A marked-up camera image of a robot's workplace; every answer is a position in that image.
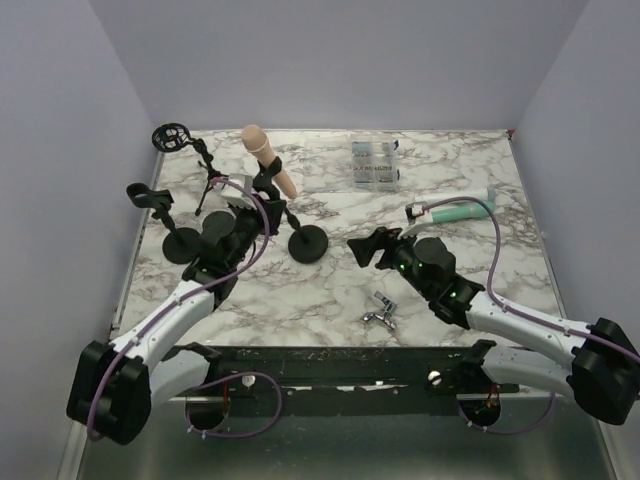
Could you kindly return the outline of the black tall round-base stand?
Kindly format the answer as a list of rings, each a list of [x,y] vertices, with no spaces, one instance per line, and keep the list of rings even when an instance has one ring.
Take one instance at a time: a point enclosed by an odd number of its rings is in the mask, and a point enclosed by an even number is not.
[[[302,225],[292,213],[287,202],[281,198],[280,190],[274,185],[275,176],[283,172],[282,161],[276,156],[268,166],[259,166],[259,173],[253,178],[252,187],[256,196],[266,194],[262,202],[271,222],[270,234],[277,234],[282,216],[286,217],[293,233],[288,240],[288,252],[298,263],[312,264],[319,261],[327,252],[329,240],[326,232],[316,225]]]

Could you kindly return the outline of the peach microphone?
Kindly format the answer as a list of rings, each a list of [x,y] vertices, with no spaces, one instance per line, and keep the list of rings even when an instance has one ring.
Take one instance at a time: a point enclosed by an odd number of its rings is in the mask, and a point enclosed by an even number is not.
[[[248,125],[241,131],[241,140],[245,149],[265,168],[269,168],[278,158],[271,147],[270,140],[265,131],[258,125]],[[297,189],[284,167],[274,175],[275,181],[281,192],[289,199],[297,197]]]

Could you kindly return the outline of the green microphone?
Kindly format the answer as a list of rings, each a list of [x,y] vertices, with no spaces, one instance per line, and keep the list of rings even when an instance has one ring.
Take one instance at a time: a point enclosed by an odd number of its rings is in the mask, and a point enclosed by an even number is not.
[[[450,223],[463,220],[481,219],[489,216],[489,211],[493,212],[495,204],[485,201],[486,207],[477,202],[457,203],[450,206],[437,207],[430,211],[433,223]]]

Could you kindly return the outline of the white microphone grey mesh head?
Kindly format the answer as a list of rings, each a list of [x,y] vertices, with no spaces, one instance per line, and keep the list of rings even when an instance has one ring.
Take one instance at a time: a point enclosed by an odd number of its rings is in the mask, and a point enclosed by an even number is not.
[[[480,189],[468,190],[465,196],[479,199],[481,201],[494,202],[496,200],[496,190],[493,186],[486,186]]]

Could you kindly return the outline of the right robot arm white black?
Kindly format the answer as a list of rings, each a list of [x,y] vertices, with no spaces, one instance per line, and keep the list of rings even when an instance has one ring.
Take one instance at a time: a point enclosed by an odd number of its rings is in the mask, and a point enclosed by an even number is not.
[[[569,320],[500,297],[458,274],[455,255],[436,237],[403,238],[379,227],[347,245],[362,268],[379,254],[376,269],[397,271],[441,321],[511,341],[461,365],[467,389],[532,386],[572,399],[602,422],[627,420],[639,395],[639,353],[618,323]]]

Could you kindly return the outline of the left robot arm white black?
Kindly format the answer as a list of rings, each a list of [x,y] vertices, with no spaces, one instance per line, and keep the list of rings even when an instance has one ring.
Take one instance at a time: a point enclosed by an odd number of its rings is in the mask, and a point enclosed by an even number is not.
[[[228,298],[276,235],[286,209],[285,201],[258,195],[228,205],[208,215],[202,231],[170,234],[182,249],[171,260],[185,269],[169,297],[128,332],[93,341],[80,353],[66,414],[86,427],[90,440],[126,445],[154,406],[185,390],[209,395],[220,387],[222,372],[211,354],[176,344]]]

